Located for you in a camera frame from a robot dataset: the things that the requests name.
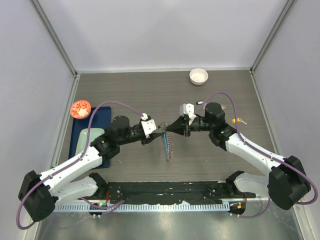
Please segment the large keyring with small rings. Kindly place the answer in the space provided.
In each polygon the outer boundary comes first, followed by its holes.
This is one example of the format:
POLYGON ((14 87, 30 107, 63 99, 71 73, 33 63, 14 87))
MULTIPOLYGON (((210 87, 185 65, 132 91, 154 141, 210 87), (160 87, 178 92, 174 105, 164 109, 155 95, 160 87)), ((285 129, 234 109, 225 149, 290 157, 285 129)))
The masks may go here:
POLYGON ((160 129, 162 131, 163 139, 164 139, 164 147, 165 147, 165 153, 166 153, 166 160, 171 161, 173 158, 173 145, 171 142, 171 137, 169 132, 167 131, 168 124, 165 122, 162 122, 160 124, 160 129))

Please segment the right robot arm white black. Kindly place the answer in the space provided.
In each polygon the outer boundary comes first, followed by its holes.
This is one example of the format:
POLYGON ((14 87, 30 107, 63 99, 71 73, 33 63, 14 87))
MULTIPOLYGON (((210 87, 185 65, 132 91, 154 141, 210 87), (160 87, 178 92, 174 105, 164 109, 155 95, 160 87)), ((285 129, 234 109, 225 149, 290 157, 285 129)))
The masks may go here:
POLYGON ((289 210, 311 190, 298 158, 293 155, 285 158, 269 152, 238 133, 226 122, 225 112, 216 102, 205 106, 204 116, 195 114, 194 105, 190 103, 181 105, 179 118, 166 130, 185 137, 191 132, 208 132, 215 146, 241 157, 260 170, 262 176, 243 171, 234 174, 234 180, 225 186, 230 197, 253 193, 268 197, 281 209, 289 210))

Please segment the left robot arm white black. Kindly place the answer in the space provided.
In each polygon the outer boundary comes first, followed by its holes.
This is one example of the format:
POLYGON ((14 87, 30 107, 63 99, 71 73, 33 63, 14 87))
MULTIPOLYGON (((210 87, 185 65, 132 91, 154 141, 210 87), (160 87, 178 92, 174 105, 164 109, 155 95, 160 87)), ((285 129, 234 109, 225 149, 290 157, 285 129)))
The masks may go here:
POLYGON ((57 206, 75 199, 91 196, 102 199, 106 195, 107 184, 99 174, 92 173, 78 181, 74 179, 115 157, 121 145, 152 142, 161 135, 158 129, 149 115, 144 115, 134 126, 130 126, 126 116, 116 116, 104 133, 79 154, 42 173, 28 172, 18 193, 18 209, 25 209, 33 222, 40 222, 57 206))

